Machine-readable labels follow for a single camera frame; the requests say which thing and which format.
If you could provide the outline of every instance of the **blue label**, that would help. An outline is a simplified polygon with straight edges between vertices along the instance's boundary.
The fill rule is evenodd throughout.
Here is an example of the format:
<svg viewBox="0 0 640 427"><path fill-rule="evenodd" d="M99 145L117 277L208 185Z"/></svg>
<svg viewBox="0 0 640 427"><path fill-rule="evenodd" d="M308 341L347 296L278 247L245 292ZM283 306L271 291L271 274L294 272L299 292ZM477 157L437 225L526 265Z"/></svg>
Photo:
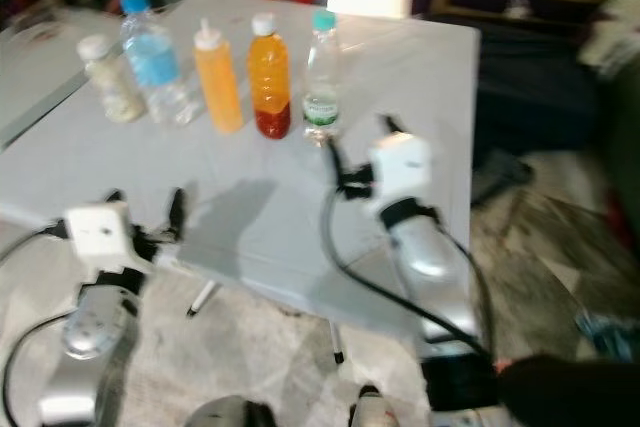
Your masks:
<svg viewBox="0 0 640 427"><path fill-rule="evenodd" d="M164 85L180 77L178 59L168 39L141 35L129 42L126 52L140 86Z"/></svg>

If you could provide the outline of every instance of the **green label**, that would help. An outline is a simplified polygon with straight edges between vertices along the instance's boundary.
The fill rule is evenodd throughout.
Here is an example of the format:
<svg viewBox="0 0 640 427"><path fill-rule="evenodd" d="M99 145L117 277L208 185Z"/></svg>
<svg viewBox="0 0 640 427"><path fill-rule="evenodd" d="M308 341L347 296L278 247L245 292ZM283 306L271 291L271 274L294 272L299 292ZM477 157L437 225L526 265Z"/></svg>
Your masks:
<svg viewBox="0 0 640 427"><path fill-rule="evenodd" d="M338 104L336 102L305 99L303 108L304 118L314 125L331 125L338 118Z"/></svg>

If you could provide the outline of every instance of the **orange juice bottle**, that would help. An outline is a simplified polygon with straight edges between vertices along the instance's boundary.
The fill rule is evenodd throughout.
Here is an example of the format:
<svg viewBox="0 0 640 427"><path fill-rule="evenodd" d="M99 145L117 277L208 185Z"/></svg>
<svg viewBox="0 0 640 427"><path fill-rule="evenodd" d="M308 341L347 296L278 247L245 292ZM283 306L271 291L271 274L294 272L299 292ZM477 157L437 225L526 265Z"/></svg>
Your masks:
<svg viewBox="0 0 640 427"><path fill-rule="evenodd" d="M273 14L257 14L252 27L247 68L256 125L265 137L281 139L291 125L287 46L276 34Z"/></svg>
<svg viewBox="0 0 640 427"><path fill-rule="evenodd" d="M243 120L229 42L219 30L209 28L207 19L202 19L194 43L196 68L213 123L222 133L235 132Z"/></svg>

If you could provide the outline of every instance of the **water bottle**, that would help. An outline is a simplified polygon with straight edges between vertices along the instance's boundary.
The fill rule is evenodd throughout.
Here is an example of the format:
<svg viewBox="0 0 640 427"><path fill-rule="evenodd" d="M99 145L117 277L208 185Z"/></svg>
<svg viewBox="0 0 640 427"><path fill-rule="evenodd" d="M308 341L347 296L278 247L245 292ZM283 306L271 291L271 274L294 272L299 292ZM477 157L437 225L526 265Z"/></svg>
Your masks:
<svg viewBox="0 0 640 427"><path fill-rule="evenodd" d="M123 49L153 120L185 125L196 105L180 76L171 37L149 10L149 0L121 0Z"/></svg>
<svg viewBox="0 0 640 427"><path fill-rule="evenodd" d="M327 137L337 134L340 45L333 12L314 12L313 39L305 80L304 133L320 145Z"/></svg>

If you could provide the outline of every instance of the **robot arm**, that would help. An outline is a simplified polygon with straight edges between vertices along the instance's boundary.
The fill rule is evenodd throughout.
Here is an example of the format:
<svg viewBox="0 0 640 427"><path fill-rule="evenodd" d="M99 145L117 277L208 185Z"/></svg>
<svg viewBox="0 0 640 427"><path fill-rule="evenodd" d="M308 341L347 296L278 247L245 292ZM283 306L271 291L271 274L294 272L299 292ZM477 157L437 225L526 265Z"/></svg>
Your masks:
<svg viewBox="0 0 640 427"><path fill-rule="evenodd" d="M42 425L114 425L126 368L138 338L138 308L158 243L180 238L183 193L177 190L169 228L160 237L133 226L116 201L67 212L65 226L78 258L98 276L85 284L67 319L61 354L38 402Z"/></svg>
<svg viewBox="0 0 640 427"><path fill-rule="evenodd" d="M336 146L330 142L328 147L338 192L347 199L364 199L365 211L390 238L404 304L418 306L432 317L415 320L432 426L511 425L498 402L491 357L480 353L477 343L481 332L469 294L466 259L447 238L437 211L425 206L431 181L429 145L401 132L393 119L385 122L390 135L372 149L371 164L353 173L343 170ZM431 314L445 322L434 322Z"/></svg>

